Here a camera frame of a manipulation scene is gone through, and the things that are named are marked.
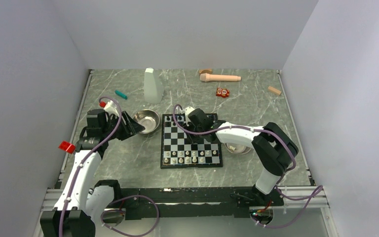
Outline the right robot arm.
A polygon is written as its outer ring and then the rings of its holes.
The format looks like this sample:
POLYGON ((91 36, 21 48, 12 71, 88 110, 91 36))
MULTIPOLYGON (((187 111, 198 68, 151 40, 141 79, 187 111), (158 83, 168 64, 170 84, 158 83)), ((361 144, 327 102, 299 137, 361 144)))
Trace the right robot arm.
POLYGON ((263 165, 252 191, 253 201, 258 205, 264 205, 271 199, 274 187, 286 172, 296 166, 298 146, 273 122, 265 126, 243 126, 213 120, 200 108, 186 107, 182 111, 186 119, 182 130, 190 141, 232 143, 255 150, 263 165))

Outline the black and white chessboard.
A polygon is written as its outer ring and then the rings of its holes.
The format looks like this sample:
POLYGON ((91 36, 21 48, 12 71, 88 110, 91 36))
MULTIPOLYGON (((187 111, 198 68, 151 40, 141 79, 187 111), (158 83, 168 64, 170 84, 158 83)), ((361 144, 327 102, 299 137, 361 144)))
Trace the black and white chessboard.
POLYGON ((160 168, 215 168, 223 166, 220 143, 200 140, 192 143, 171 114, 162 115, 160 168))

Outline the steel bowl with chess pieces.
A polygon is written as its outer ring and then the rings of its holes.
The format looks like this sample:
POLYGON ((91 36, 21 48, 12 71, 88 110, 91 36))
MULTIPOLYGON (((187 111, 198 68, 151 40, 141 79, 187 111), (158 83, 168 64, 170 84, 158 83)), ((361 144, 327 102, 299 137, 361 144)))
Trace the steel bowl with chess pieces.
POLYGON ((250 147, 235 143, 225 143, 225 147, 230 153, 236 155, 245 155, 251 151, 250 147))

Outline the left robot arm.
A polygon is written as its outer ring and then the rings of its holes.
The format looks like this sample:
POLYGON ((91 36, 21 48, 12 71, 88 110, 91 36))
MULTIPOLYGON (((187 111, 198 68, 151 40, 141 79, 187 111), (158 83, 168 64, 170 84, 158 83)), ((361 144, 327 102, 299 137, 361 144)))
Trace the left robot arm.
POLYGON ((74 164, 65 188, 50 211, 39 220, 45 237, 93 237, 96 226, 107 206, 116 207, 122 201, 117 180, 101 180, 90 193, 91 182, 109 141, 123 141, 144 130, 122 111, 118 102, 109 98, 102 108, 87 112, 86 126, 76 144, 62 142, 60 149, 74 154, 74 164))

